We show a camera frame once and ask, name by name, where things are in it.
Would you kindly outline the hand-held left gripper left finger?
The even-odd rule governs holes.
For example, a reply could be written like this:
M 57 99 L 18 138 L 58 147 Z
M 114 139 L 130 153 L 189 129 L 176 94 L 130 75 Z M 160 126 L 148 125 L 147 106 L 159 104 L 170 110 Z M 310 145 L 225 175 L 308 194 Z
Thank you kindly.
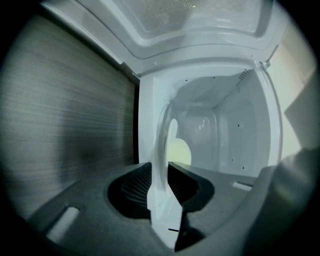
M 147 208 L 151 163 L 80 180 L 29 219 L 63 256 L 171 256 Z

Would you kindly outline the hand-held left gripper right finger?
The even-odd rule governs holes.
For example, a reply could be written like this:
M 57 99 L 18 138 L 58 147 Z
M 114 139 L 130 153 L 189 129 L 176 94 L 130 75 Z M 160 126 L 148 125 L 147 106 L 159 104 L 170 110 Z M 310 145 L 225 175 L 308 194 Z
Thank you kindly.
M 260 177 L 210 171 L 171 162 L 168 184 L 182 206 L 174 250 L 244 252 L 259 212 Z

